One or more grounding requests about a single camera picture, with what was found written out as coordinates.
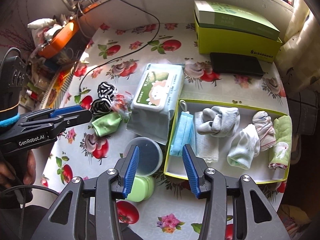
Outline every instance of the blue surgical mask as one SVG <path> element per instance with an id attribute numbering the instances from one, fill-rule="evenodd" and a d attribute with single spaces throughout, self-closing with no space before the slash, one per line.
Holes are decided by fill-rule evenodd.
<path id="1" fill-rule="evenodd" d="M 186 103 L 183 100 L 180 101 L 180 105 L 183 105 L 183 108 L 186 110 Z M 170 155 L 182 156 L 182 148 L 185 144 L 190 144 L 193 151 L 196 152 L 196 137 L 193 125 L 193 115 L 187 111 L 181 112 L 170 145 Z"/>

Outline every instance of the white towel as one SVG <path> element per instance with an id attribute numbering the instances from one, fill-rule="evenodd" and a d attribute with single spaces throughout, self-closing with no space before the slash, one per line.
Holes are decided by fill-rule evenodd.
<path id="1" fill-rule="evenodd" d="M 197 129 L 202 123 L 202 111 L 195 113 L 195 128 Z M 219 160 L 219 138 L 196 132 L 196 156 L 203 158 L 206 163 L 217 162 Z"/>

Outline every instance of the green box lid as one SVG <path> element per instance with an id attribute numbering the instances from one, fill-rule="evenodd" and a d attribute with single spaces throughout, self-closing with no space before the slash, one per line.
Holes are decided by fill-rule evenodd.
<path id="1" fill-rule="evenodd" d="M 279 30 L 260 14 L 238 6 L 218 2 L 195 1 L 200 27 L 242 31 L 277 40 Z"/>

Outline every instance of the green towel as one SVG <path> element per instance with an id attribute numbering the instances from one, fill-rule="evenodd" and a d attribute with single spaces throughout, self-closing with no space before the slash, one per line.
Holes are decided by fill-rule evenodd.
<path id="1" fill-rule="evenodd" d="M 109 133 L 115 132 L 118 129 L 121 120 L 121 115 L 116 112 L 112 112 L 111 114 L 106 114 L 103 117 L 93 121 L 92 126 L 96 132 L 96 135 L 102 137 Z"/>
<path id="2" fill-rule="evenodd" d="M 269 168 L 286 170 L 291 155 L 292 122 L 288 115 L 275 119 L 273 127 L 276 131 L 276 144 L 269 151 Z"/>

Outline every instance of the floral tablecloth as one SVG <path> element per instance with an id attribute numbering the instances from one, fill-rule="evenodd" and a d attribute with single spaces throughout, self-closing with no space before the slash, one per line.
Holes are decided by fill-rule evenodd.
<path id="1" fill-rule="evenodd" d="M 161 24 L 155 40 L 144 49 L 90 71 L 97 65 L 141 48 L 152 39 L 157 28 L 158 25 L 152 24 L 123 31 L 102 24 L 88 44 L 60 107 L 80 104 L 89 109 L 92 101 L 98 98 L 98 85 L 104 81 L 114 84 L 120 93 L 134 94 L 146 64 L 171 63 L 184 66 L 181 98 L 244 104 L 289 113 L 274 64 L 260 62 L 265 72 L 262 79 L 214 73 L 209 55 L 198 53 L 193 24 Z M 88 72 L 79 92 L 80 82 Z M 93 133 L 91 123 L 87 123 L 59 135 L 44 169 L 43 185 L 60 192 L 73 176 L 84 179 L 99 176 L 114 167 L 123 156 L 127 143 L 137 136 L 127 131 L 126 124 L 122 123 L 117 132 L 99 138 L 100 147 L 87 149 L 86 140 Z M 124 221 L 146 240 L 197 239 L 205 201 L 194 197 L 187 181 L 165 177 L 161 169 L 154 178 L 157 186 L 148 200 L 133 205 L 119 204 Z M 260 187 L 277 210 L 285 183 Z M 231 199 L 228 199 L 228 214 L 228 223 L 232 224 Z"/>

